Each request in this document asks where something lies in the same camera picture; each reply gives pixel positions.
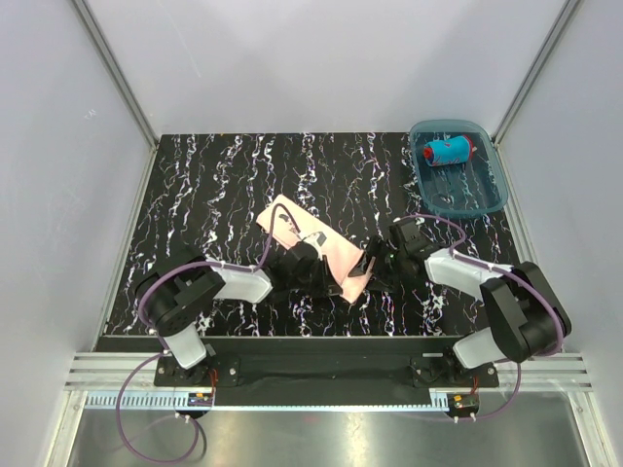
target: blue cylinder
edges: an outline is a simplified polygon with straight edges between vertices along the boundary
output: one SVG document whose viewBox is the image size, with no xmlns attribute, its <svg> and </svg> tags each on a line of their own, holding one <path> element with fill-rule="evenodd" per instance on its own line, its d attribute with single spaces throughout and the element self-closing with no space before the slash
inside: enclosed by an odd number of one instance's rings
<svg viewBox="0 0 623 467">
<path fill-rule="evenodd" d="M 423 155 L 430 166 L 463 163 L 471 159 L 474 145 L 467 136 L 456 136 L 445 141 L 431 141 L 424 145 Z"/>
</svg>

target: white wall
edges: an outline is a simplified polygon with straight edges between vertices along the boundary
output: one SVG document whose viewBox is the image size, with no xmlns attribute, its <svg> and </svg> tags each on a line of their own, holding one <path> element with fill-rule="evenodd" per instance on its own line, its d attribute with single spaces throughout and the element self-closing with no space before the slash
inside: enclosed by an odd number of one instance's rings
<svg viewBox="0 0 623 467">
<path fill-rule="evenodd" d="M 623 3 L 587 0 L 502 143 L 623 461 Z"/>
<path fill-rule="evenodd" d="M 89 3 L 158 132 L 493 132 L 564 1 Z"/>
<path fill-rule="evenodd" d="M 40 465 L 148 149 L 70 8 L 0 12 L 0 463 Z"/>
</svg>

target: pink towel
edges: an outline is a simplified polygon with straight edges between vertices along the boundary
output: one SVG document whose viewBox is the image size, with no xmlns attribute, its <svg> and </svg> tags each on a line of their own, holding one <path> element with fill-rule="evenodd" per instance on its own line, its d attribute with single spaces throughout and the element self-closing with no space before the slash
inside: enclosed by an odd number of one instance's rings
<svg viewBox="0 0 623 467">
<path fill-rule="evenodd" d="M 286 249 L 294 246 L 299 240 L 311 234 L 322 232 L 326 235 L 326 240 L 320 246 L 320 251 L 327 257 L 329 269 L 333 274 L 336 282 L 342 287 L 342 297 L 351 304 L 354 304 L 365 289 L 366 284 L 370 280 L 372 273 L 368 271 L 366 274 L 358 277 L 348 277 L 348 273 L 357 265 L 363 250 L 346 240 L 339 233 L 335 232 L 329 226 L 313 217 L 308 211 L 297 206 L 293 201 L 284 195 L 279 195 L 262 213 L 257 217 L 257 223 L 266 232 L 271 226 L 271 213 L 273 205 L 276 202 L 282 203 L 288 208 L 294 220 L 301 229 L 300 233 L 296 233 L 294 226 L 289 222 L 289 217 L 283 209 L 277 209 L 275 215 L 275 227 L 273 229 L 273 237 L 279 244 Z"/>
</svg>

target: black marble table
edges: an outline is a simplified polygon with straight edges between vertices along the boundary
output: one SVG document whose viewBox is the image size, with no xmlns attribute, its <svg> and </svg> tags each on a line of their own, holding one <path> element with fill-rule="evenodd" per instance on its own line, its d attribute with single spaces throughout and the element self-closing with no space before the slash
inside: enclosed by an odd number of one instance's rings
<svg viewBox="0 0 623 467">
<path fill-rule="evenodd" d="M 370 234 L 386 234 L 397 217 L 426 212 L 405 133 L 165 135 L 104 335 L 147 333 L 132 280 L 181 242 L 213 258 L 255 264 L 266 238 L 256 216 L 279 194 L 360 247 Z M 469 237 L 464 253 L 518 261 L 503 212 L 459 223 Z M 433 221 L 422 231 L 445 243 L 458 239 Z M 279 305 L 220 302 L 198 320 L 204 336 L 462 335 L 486 324 L 474 299 L 432 284 L 365 292 L 354 305 L 297 293 Z"/>
</svg>

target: blue plastic bin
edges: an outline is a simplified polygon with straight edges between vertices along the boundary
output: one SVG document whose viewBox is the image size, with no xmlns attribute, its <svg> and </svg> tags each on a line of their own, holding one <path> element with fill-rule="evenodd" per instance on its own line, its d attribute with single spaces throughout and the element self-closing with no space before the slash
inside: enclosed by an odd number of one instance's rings
<svg viewBox="0 0 623 467">
<path fill-rule="evenodd" d="M 468 136 L 476 150 L 470 161 L 431 167 L 424 145 L 437 139 Z M 411 128 L 411 152 L 424 206 L 432 213 L 470 219 L 499 211 L 508 201 L 508 188 L 489 135 L 462 120 L 430 120 Z"/>
</svg>

